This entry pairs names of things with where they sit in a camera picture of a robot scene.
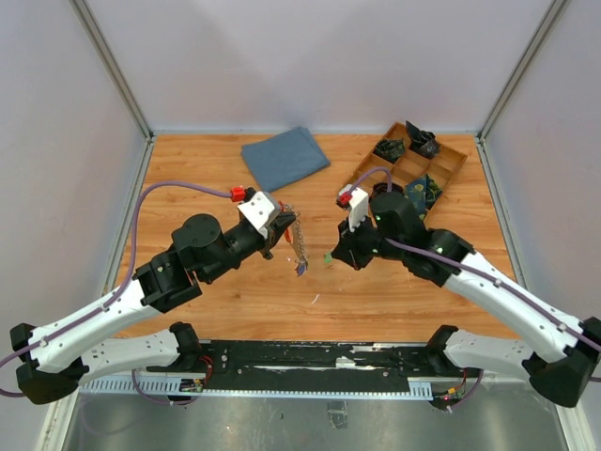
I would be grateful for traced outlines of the metal key organizer red handle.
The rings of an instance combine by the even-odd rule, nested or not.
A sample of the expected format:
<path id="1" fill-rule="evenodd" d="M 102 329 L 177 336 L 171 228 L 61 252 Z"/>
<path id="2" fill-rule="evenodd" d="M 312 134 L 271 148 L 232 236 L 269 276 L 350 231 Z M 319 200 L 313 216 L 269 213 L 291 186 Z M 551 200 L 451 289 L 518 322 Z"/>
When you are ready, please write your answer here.
<path id="1" fill-rule="evenodd" d="M 295 272 L 297 276 L 304 275 L 309 266 L 308 254 L 304 243 L 304 237 L 301 230 L 300 214 L 295 212 L 291 205 L 280 202 L 280 207 L 283 212 L 292 212 L 295 215 L 294 223 L 285 231 L 285 240 L 291 245 L 296 255 L 296 268 Z"/>

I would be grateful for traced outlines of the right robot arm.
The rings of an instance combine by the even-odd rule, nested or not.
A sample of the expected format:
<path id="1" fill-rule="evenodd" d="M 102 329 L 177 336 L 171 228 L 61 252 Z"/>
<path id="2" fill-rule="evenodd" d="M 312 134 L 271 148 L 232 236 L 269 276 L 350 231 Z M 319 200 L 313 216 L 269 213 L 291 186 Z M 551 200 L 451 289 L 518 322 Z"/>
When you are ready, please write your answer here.
<path id="1" fill-rule="evenodd" d="M 368 194 L 347 186 L 337 204 L 347 211 L 332 251 L 355 270 L 373 259 L 401 262 L 410 273 L 480 306 L 516 340 L 439 327 L 427 343 L 427 368 L 445 376 L 477 368 L 528 382 L 545 399 L 577 406 L 600 364 L 600 320 L 580 319 L 539 299 L 494 267 L 454 232 L 428 228 L 396 191 Z"/>

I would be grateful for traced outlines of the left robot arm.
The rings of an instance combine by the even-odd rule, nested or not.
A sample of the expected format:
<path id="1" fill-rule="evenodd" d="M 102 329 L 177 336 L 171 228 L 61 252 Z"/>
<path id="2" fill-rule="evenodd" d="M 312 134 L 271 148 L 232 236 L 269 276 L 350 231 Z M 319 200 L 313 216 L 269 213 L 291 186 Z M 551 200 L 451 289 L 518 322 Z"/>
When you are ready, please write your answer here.
<path id="1" fill-rule="evenodd" d="M 215 217 L 196 214 L 173 232 L 167 250 L 114 291 L 53 324 L 13 327 L 11 345 L 22 362 L 16 369 L 16 397 L 43 405 L 118 372 L 195 369 L 204 351 L 189 323 L 177 322 L 138 338 L 121 339 L 116 333 L 199 297 L 202 284 L 238 269 L 255 253 L 270 259 L 271 248 L 295 220 L 295 213 L 284 211 L 255 227 L 240 217 L 234 227 L 223 231 Z"/>

